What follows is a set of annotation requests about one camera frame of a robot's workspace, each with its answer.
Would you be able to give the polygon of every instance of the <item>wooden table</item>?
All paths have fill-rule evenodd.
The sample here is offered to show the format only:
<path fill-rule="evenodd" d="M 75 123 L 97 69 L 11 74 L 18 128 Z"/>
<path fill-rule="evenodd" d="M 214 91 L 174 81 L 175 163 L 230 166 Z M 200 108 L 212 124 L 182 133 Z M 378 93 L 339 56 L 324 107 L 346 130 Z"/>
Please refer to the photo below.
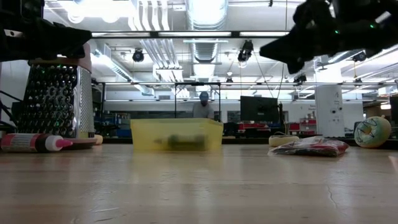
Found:
<path fill-rule="evenodd" d="M 396 223 L 398 152 L 340 158 L 133 154 L 104 145 L 0 154 L 2 223 Z"/>

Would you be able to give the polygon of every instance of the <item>computer monitor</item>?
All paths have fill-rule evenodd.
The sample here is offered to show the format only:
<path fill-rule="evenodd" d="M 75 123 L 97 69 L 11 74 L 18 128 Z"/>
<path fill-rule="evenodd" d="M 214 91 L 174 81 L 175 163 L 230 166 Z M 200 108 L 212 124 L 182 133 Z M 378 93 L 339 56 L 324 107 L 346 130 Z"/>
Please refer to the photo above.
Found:
<path fill-rule="evenodd" d="M 278 99 L 241 96 L 241 121 L 279 123 Z"/>
<path fill-rule="evenodd" d="M 398 96 L 390 97 L 390 105 L 391 105 L 391 121 L 394 121 L 395 124 L 398 124 Z"/>

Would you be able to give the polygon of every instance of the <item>plastic container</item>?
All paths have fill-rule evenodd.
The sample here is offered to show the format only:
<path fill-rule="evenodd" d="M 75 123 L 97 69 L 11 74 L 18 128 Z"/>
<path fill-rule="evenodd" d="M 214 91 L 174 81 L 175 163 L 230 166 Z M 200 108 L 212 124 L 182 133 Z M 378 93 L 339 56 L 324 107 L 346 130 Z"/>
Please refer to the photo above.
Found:
<path fill-rule="evenodd" d="M 223 123 L 206 118 L 132 119 L 134 151 L 221 151 Z"/>
<path fill-rule="evenodd" d="M 7 134 L 1 139 L 4 152 L 56 152 L 73 143 L 51 134 Z"/>

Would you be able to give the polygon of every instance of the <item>metal grater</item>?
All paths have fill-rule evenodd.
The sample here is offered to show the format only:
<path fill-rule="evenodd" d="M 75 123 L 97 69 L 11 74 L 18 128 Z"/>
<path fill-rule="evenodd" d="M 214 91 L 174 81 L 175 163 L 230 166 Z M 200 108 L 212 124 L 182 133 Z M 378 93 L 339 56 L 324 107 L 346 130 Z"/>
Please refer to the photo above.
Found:
<path fill-rule="evenodd" d="M 39 64 L 30 68 L 20 133 L 64 138 L 94 137 L 91 75 L 76 65 Z"/>

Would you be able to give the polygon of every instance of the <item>object inside bin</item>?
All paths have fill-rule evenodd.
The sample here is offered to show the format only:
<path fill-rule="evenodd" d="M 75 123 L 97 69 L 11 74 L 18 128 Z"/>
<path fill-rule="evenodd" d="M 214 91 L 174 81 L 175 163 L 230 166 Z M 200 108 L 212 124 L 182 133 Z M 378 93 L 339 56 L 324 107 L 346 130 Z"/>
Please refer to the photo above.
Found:
<path fill-rule="evenodd" d="M 345 153 L 349 146 L 342 141 L 315 136 L 290 142 L 268 152 L 268 155 L 298 155 L 338 157 Z"/>
<path fill-rule="evenodd" d="M 194 136 L 173 134 L 155 142 L 164 144 L 165 148 L 170 151 L 204 151 L 206 149 L 206 136 L 202 134 Z"/>

